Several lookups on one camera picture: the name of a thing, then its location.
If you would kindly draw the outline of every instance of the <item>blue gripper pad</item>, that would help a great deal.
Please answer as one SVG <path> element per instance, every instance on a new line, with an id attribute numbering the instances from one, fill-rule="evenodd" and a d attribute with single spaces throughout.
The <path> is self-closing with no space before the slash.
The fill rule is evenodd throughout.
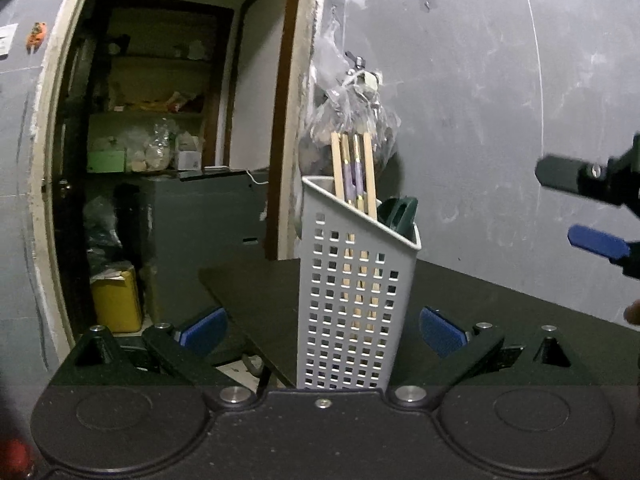
<path id="1" fill-rule="evenodd" d="M 180 346 L 205 357 L 220 344 L 226 333 L 227 319 L 224 308 L 213 311 L 180 334 Z"/>
<path id="2" fill-rule="evenodd" d="M 420 311 L 420 335 L 440 358 L 466 345 L 466 335 L 462 330 L 427 307 Z"/>
<path id="3" fill-rule="evenodd" d="M 629 245 L 622 238 L 584 225 L 571 226 L 567 237 L 573 247 L 604 256 L 609 260 L 620 260 L 631 254 Z"/>

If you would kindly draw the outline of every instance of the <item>yellow container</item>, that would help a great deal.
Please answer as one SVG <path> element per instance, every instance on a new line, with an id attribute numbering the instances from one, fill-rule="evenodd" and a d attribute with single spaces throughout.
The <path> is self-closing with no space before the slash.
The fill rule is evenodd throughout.
<path id="1" fill-rule="evenodd" d="M 113 333 L 137 332 L 142 328 L 136 273 L 131 267 L 119 276 L 98 279 L 91 284 L 98 323 Z"/>

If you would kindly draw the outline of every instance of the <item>perforated basket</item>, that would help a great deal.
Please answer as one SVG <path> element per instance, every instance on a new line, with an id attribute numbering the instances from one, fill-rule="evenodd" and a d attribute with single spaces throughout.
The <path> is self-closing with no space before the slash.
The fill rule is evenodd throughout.
<path id="1" fill-rule="evenodd" d="M 386 388 L 414 278 L 409 241 L 303 177 L 298 387 Z"/>

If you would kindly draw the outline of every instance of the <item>brown wooden trim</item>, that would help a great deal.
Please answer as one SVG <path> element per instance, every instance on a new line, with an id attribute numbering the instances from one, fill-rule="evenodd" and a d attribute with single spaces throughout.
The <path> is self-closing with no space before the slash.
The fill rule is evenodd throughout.
<path id="1" fill-rule="evenodd" d="M 231 23 L 233 22 L 234 12 L 231 9 L 223 9 L 218 13 L 217 18 L 216 43 L 213 47 L 211 77 L 204 110 L 203 168 L 205 166 L 214 166 L 216 163 L 222 80 L 225 74 L 226 49 L 231 35 Z"/>
<path id="2" fill-rule="evenodd" d="M 184 0 L 115 0 L 114 6 L 119 9 L 165 9 L 181 10 L 193 14 L 212 14 L 219 16 L 221 13 L 233 12 L 233 9 L 216 5 L 198 4 Z"/>
<path id="3" fill-rule="evenodd" d="M 280 186 L 282 184 L 282 159 L 284 155 L 285 126 L 287 123 L 287 100 L 293 54 L 296 17 L 300 0 L 287 0 L 280 44 L 280 61 L 276 79 L 276 99 L 273 107 L 271 128 L 271 154 L 269 163 L 269 186 L 267 190 L 267 219 L 264 253 L 267 259 L 278 258 L 278 216 L 280 211 Z"/>
<path id="4" fill-rule="evenodd" d="M 238 33 L 236 34 L 236 45 L 234 47 L 234 57 L 231 62 L 231 74 L 229 79 L 229 92 L 226 101 L 226 125 L 225 125 L 225 144 L 222 157 L 222 163 L 229 165 L 231 158 L 231 126 L 234 116 L 234 105 L 236 101 L 236 87 L 238 84 L 238 63 L 240 62 L 240 47 L 242 45 L 242 29 L 244 28 L 244 19 L 249 8 L 258 0 L 245 0 L 240 7 L 240 19 L 238 20 Z"/>

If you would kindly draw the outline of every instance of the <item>table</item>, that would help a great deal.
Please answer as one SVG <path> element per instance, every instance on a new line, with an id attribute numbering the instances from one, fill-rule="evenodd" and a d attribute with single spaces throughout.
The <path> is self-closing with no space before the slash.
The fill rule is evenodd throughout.
<path id="1" fill-rule="evenodd" d="M 200 271 L 200 281 L 286 386 L 296 383 L 299 275 L 299 260 Z M 439 361 L 418 331 L 424 306 L 450 313 L 464 328 L 480 321 L 500 326 L 505 344 L 525 342 L 541 325 L 555 325 L 600 384 L 638 384 L 639 332 L 418 260 L 391 385 L 423 384 Z"/>

